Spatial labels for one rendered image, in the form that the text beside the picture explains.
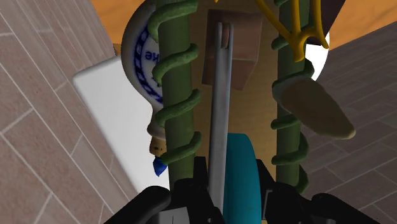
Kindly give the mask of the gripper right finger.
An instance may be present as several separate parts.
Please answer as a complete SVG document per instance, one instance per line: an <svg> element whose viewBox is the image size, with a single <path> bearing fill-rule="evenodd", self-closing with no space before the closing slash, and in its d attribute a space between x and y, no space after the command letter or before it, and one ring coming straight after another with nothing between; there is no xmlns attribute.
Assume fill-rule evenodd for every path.
<svg viewBox="0 0 397 224"><path fill-rule="evenodd" d="M256 163L261 215L268 224L380 224L334 195L318 193L308 200L293 186L275 182L260 159Z"/></svg>

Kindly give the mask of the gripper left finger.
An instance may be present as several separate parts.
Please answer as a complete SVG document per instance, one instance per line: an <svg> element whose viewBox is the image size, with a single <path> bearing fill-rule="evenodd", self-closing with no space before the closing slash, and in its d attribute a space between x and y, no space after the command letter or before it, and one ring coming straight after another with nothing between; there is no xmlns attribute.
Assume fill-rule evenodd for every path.
<svg viewBox="0 0 397 224"><path fill-rule="evenodd" d="M207 186L205 157L195 157L192 178L176 181L172 190L145 188L104 224L225 224Z"/></svg>

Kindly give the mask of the teal rounded object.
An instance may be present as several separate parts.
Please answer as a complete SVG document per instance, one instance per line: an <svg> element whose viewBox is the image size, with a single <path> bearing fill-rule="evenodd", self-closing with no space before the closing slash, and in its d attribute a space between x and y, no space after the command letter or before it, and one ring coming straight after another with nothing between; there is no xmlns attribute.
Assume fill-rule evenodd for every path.
<svg viewBox="0 0 397 224"><path fill-rule="evenodd" d="M228 134L223 217L226 224L261 224L258 168L245 134Z"/></svg>

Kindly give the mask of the green pole with spiral vine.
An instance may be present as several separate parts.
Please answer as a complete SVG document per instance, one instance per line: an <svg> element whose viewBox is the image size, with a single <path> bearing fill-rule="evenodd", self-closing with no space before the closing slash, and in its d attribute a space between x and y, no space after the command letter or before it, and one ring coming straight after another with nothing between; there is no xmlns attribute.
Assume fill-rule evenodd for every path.
<svg viewBox="0 0 397 224"><path fill-rule="evenodd" d="M299 0L300 25L306 26L310 22L310 0ZM291 20L291 1L286 0L279 7L279 21L287 30L292 28ZM301 62L293 62L293 54L291 47L285 46L278 50L277 79L283 78L289 74L300 72L304 69L304 60ZM289 115L280 104L277 105L277 118ZM299 150L299 146L303 146L305 154L298 153L299 157L293 157L293 163L286 165L276 165L276 181L287 183L294 186L298 193L303 193L309 184L306 172L300 165L300 161L307 157L309 146L305 136L301 133L301 123L277 130L277 153L276 156L291 154Z"/></svg>
<svg viewBox="0 0 397 224"><path fill-rule="evenodd" d="M192 87L191 75L199 48L190 41L188 20L197 8L198 0L156 0L156 10L148 19L148 31L160 50L152 74L162 87L163 108L156 112L155 121L165 129L167 151L160 160L168 167L171 186L193 177L195 152L202 140L193 124L200 91Z"/></svg>

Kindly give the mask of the grey metal bar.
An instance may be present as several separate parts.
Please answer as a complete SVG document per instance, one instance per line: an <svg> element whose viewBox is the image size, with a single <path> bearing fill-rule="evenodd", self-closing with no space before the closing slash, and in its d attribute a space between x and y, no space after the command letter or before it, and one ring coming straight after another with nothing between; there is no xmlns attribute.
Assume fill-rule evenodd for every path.
<svg viewBox="0 0 397 224"><path fill-rule="evenodd" d="M217 23L215 67L212 84L209 141L209 195L215 207L223 209L228 116L232 76L233 25Z"/></svg>

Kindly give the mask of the beige oblong shape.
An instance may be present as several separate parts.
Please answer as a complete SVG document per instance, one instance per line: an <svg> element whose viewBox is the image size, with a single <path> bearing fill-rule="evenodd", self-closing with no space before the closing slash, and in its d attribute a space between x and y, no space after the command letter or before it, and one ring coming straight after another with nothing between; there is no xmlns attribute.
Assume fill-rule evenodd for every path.
<svg viewBox="0 0 397 224"><path fill-rule="evenodd" d="M351 139L356 134L337 102L312 78L288 78L276 83L272 94L283 109L316 134L336 139Z"/></svg>

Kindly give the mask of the white flat slab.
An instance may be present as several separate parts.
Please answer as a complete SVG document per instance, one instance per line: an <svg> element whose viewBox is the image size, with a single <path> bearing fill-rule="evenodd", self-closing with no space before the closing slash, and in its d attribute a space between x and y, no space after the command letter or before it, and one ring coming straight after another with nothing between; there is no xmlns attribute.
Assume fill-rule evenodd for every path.
<svg viewBox="0 0 397 224"><path fill-rule="evenodd" d="M168 171L157 176L149 152L150 103L128 81L119 56L78 72L73 85L109 143L132 186L169 188Z"/></svg>

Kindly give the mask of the white and blue corked bottle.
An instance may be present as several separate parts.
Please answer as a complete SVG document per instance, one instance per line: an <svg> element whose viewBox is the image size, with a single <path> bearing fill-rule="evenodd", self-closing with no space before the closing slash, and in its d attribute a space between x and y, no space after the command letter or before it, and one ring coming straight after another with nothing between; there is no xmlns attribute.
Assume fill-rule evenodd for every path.
<svg viewBox="0 0 397 224"><path fill-rule="evenodd" d="M153 115L163 108L162 88L152 75L160 58L159 47L148 31L148 19L155 9L155 0L144 0L131 16L121 44L125 75L130 84L151 104Z"/></svg>

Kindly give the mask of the yellow forked branch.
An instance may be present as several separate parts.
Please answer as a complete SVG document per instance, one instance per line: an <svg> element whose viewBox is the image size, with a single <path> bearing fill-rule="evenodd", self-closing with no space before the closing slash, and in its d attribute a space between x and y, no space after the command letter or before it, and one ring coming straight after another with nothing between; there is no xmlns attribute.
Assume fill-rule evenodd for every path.
<svg viewBox="0 0 397 224"><path fill-rule="evenodd" d="M293 52L294 62L300 62L305 58L303 48L305 41L309 37L317 38L321 46L329 49L329 45L325 39L321 19L321 0L310 0L312 6L313 26L301 29L300 23L300 3L299 0L291 1L291 32L283 26L278 19L275 18L269 7L263 0L254 0L260 11L266 16L269 22L279 31L279 34L284 38L284 42L290 45Z"/></svg>

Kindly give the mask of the brown box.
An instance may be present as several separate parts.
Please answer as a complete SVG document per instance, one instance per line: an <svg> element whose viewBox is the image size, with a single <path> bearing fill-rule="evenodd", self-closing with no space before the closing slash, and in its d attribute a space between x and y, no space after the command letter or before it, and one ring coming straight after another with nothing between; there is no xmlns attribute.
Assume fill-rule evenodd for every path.
<svg viewBox="0 0 397 224"><path fill-rule="evenodd" d="M263 16L260 13L208 10L202 83L212 85L215 68L216 27L233 25L232 87L243 90L258 61Z"/></svg>

